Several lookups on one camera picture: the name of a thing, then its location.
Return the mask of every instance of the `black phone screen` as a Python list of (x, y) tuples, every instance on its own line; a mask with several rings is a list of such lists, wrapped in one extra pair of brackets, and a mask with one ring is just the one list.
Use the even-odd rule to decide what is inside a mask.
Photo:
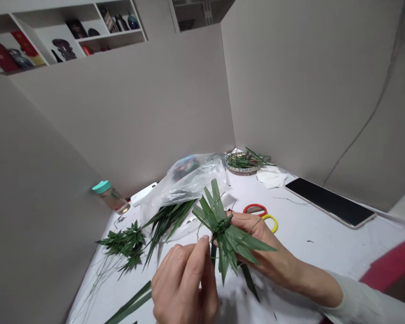
[(374, 214), (373, 211), (302, 178), (295, 179), (285, 187), (352, 226), (357, 226)]

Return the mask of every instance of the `teal jar lid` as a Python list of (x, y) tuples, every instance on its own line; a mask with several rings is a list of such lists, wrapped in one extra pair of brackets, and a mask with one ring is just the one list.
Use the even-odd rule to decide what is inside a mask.
[(97, 193), (104, 193), (105, 191), (107, 191), (108, 189), (110, 189), (112, 187), (112, 185), (109, 183), (109, 181), (101, 181), (99, 182), (99, 184), (97, 184), (96, 186), (94, 186), (92, 189)]

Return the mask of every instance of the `round tray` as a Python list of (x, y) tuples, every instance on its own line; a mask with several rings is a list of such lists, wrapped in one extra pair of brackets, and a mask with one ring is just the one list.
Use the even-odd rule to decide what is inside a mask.
[[(238, 157), (240, 157), (242, 155), (245, 155), (245, 153), (238, 153), (237, 154)], [(260, 166), (254, 166), (254, 167), (249, 167), (249, 168), (235, 168), (235, 167), (232, 167), (232, 166), (230, 166), (228, 164), (228, 159), (227, 159), (227, 162), (226, 162), (226, 167), (231, 171), (239, 172), (239, 173), (254, 172), (254, 171), (256, 171), (256, 170), (258, 170), (260, 168)]]

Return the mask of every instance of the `left hand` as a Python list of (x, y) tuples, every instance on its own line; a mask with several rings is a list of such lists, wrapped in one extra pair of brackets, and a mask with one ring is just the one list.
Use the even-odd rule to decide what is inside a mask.
[(152, 299), (159, 324), (213, 322), (218, 296), (208, 236), (197, 244), (177, 244), (168, 252), (153, 277)]

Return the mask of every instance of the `white tissue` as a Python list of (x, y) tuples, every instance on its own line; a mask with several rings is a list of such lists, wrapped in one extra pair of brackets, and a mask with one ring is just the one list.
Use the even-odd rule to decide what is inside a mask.
[(276, 166), (263, 166), (256, 173), (256, 177), (267, 189), (273, 189), (282, 188), (288, 174), (282, 173)]

